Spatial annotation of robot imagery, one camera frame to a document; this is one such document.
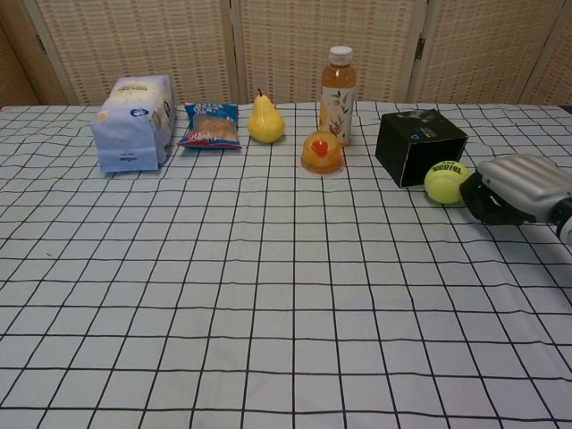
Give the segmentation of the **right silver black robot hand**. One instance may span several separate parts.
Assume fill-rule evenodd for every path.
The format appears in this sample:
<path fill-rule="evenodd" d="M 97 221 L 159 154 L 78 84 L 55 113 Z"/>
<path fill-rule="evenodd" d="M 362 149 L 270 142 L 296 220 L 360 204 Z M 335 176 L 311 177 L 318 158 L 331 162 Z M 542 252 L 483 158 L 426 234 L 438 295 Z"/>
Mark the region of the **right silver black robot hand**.
<path fill-rule="evenodd" d="M 474 218 L 490 225 L 571 220 L 571 174 L 544 157 L 510 155 L 481 162 L 461 183 Z"/>

